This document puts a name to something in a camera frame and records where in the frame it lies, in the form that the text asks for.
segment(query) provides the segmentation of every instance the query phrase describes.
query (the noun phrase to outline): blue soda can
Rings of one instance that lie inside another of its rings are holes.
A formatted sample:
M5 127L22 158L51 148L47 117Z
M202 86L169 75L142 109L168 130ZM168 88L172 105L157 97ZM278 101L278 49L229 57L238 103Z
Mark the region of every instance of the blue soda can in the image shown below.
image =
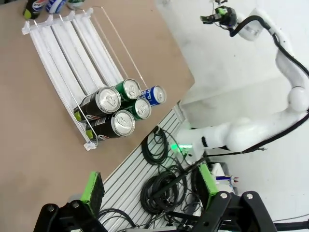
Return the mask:
M166 102L166 92L161 86L153 86L141 92L141 98L149 101L151 106L160 105Z
M46 5L46 10L50 14L58 14L66 0L49 0Z

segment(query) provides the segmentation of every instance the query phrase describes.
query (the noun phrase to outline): cardboard-colored tabletop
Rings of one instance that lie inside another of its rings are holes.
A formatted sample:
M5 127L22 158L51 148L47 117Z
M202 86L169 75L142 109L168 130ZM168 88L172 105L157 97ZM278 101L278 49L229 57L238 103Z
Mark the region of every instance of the cardboard-colored tabletop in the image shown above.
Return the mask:
M30 35L21 32L24 4L0 6L1 232L33 231L41 207L62 206L83 192L90 171L107 178L194 82L154 1L86 0L85 9L104 5L147 85L161 85L168 95L149 119L137 122L131 136L87 152Z

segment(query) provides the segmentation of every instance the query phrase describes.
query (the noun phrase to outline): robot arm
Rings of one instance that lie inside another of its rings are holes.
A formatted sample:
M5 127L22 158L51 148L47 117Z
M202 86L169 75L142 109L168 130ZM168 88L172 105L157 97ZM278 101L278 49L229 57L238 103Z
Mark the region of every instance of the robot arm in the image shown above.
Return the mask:
M260 120L251 121L242 118L233 123L224 123L214 127L181 130L177 136L179 143L192 144L193 149L198 153L203 149L217 147L242 152L276 135L280 137L280 134L290 131L290 128L295 127L297 123L302 124L307 119L309 72L293 57L288 39L262 10L254 9L251 15L244 20L237 18L235 11L227 7L218 7L215 12L216 14L208 17L202 16L202 22L204 24L219 22L221 27L223 25L226 30L229 30L231 37L239 34L248 41L254 41L262 30L266 29L278 48L276 65L292 87L288 95L288 107L282 112Z

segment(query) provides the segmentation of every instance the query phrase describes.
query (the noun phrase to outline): grooved metal surface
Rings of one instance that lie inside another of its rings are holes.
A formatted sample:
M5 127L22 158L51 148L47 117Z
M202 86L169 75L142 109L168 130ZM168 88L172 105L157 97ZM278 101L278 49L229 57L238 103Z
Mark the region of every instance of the grooved metal surface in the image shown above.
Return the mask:
M178 107L172 109L169 114L160 122L159 126L173 136L176 134L179 126L183 122L183 117ZM166 135L171 143L172 138ZM163 145L158 145L152 136L148 139L149 148L152 153L156 153L163 149ZM176 157L173 151L169 150L169 156ZM175 164L172 159L167 159L164 163L165 167ZM117 208L125 211L134 221L135 224L142 225L150 218L147 212L144 211L140 204L140 191L143 184L152 176L158 173L158 166L152 166L147 163L139 146L105 181L105 196L102 199L101 209ZM190 188L190 176L187 176L188 186ZM183 186L180 187L180 196L183 193ZM117 214L109 213L100 219L103 223L107 218L116 216ZM155 227L166 225L166 221L161 218L155 222ZM130 227L129 223L122 218L112 218L104 224L109 232L116 232L124 228Z

